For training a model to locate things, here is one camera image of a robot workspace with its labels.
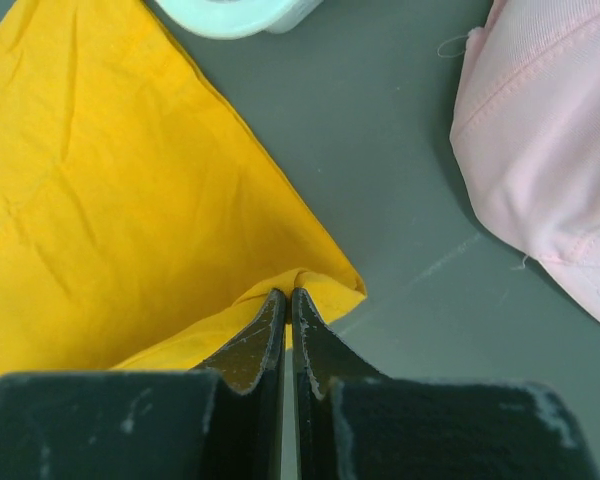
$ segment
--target cap brim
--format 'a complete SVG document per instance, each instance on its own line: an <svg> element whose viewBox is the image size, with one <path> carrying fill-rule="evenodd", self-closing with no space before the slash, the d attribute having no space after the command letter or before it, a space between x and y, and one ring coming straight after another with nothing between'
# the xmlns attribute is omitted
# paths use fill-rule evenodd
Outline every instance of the cap brim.
<svg viewBox="0 0 600 480"><path fill-rule="evenodd" d="M600 267L540 261L553 279L600 322Z"/></svg>

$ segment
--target white tape roll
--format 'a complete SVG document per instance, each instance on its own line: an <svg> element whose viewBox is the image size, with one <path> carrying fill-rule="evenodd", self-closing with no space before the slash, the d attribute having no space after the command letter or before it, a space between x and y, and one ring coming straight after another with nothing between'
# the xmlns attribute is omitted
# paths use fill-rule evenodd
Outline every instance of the white tape roll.
<svg viewBox="0 0 600 480"><path fill-rule="evenodd" d="M232 39L263 30L284 33L322 0L156 0L180 26L197 35Z"/></svg>

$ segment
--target pink fabric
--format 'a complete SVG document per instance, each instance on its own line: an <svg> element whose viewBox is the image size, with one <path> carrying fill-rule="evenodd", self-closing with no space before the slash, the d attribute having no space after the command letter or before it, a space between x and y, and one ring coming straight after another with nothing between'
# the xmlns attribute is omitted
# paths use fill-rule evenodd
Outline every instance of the pink fabric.
<svg viewBox="0 0 600 480"><path fill-rule="evenodd" d="M600 0L496 0L451 143L480 221L600 321Z"/></svg>

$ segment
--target gray surface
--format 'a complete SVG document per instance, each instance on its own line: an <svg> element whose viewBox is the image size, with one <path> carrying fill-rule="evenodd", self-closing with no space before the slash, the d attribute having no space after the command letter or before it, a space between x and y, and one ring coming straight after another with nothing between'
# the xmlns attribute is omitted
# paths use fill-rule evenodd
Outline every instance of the gray surface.
<svg viewBox="0 0 600 480"><path fill-rule="evenodd" d="M231 42L167 25L365 278L345 340L397 377L545 382L600 465L600 326L479 226L447 140L462 59L436 49L489 5L328 0L288 34ZM293 455L287 435L284 478Z"/></svg>

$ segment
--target scratch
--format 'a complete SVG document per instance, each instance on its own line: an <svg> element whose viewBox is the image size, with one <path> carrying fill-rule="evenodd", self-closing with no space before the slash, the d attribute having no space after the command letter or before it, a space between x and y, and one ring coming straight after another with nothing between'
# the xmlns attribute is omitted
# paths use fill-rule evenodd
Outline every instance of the scratch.
<svg viewBox="0 0 600 480"><path fill-rule="evenodd" d="M153 404L149 403L146 407L144 407L142 409L142 411L140 412L140 415L146 415L147 413L149 413L151 410L153 409Z"/></svg>
<svg viewBox="0 0 600 480"><path fill-rule="evenodd" d="M147 395L150 395L153 390L151 388L145 388L140 394L133 399L131 405L129 406L129 413L127 417L120 423L120 430L127 435L133 433L133 429L135 427L135 416L136 410L138 408L138 402L145 398Z"/></svg>
<svg viewBox="0 0 600 480"><path fill-rule="evenodd" d="M240 339L240 342L242 342L242 343L246 343L246 342L247 342L247 340L249 340L251 337L255 337L256 335L258 335L258 334L259 334L259 333L261 333L261 332L264 332L264 331L265 331L265 330L267 330L267 329L271 330L271 325L269 325L269 326L267 326L267 327L262 327L262 328L259 328L259 329L258 329L258 330L256 330L255 332L253 332L253 333L251 333L251 334L247 335L247 336L246 336L246 337L244 337L244 338L241 338L241 339Z"/></svg>
<svg viewBox="0 0 600 480"><path fill-rule="evenodd" d="M560 437L562 447L566 449L578 448L578 440L553 392L544 386L534 384L528 384L522 388L529 392L535 400L536 417L545 424L547 429L556 432Z"/></svg>
<svg viewBox="0 0 600 480"><path fill-rule="evenodd" d="M425 268L422 272L420 272L418 275L416 275L414 278L412 278L407 283L407 285L404 288L404 291L402 293L404 295L408 295L416 285L418 285L423 280L428 279L432 275L434 275L437 272L439 272L440 270L442 270L445 267L445 265L447 265L449 262L453 261L454 259L456 259L456 258L460 257L461 255L463 255L464 253L466 253L467 250L469 250L469 248L472 245L474 245L475 243L477 243L481 238L482 238L482 235L480 235L479 233L476 233L475 235L467 238L464 242L457 245L455 248L449 250L446 254L444 254L442 257L440 257L438 260L433 262L431 265L429 265L427 268ZM355 330L356 328L360 327L361 325L367 323L368 320L369 320L368 318L362 318L362 319L358 320L357 322L352 323L348 327L341 330L339 332L339 335L341 335L341 336L346 335L347 333L351 332L352 330Z"/></svg>
<svg viewBox="0 0 600 480"><path fill-rule="evenodd" d="M425 268L422 272L420 272L418 275L416 275L414 278L412 278L409 281L409 283L407 283L406 292L411 291L411 289L413 287L415 287L416 285L418 285L420 282L422 282L423 280L426 280L429 277L433 276L434 274L438 273L452 260L465 254L467 252L467 250L469 250L469 247L471 247L473 244L478 242L478 240L480 240L481 237L482 236L479 233L476 233L472 237L467 238L461 244L457 245L452 250L449 250L446 254L444 254L442 257L440 257L438 260L433 262L431 265L429 265L427 268Z"/></svg>
<svg viewBox="0 0 600 480"><path fill-rule="evenodd" d="M498 303L496 303L496 308L500 308L508 296L509 296L509 289L507 288L504 291L504 293L502 294L502 296L500 297L500 300L498 300Z"/></svg>
<svg viewBox="0 0 600 480"><path fill-rule="evenodd" d="M51 449L44 443L40 448L40 478L47 480L51 478Z"/></svg>
<svg viewBox="0 0 600 480"><path fill-rule="evenodd" d="M518 405L515 403L500 403L498 405L500 410L509 410L510 412L524 412L524 405Z"/></svg>

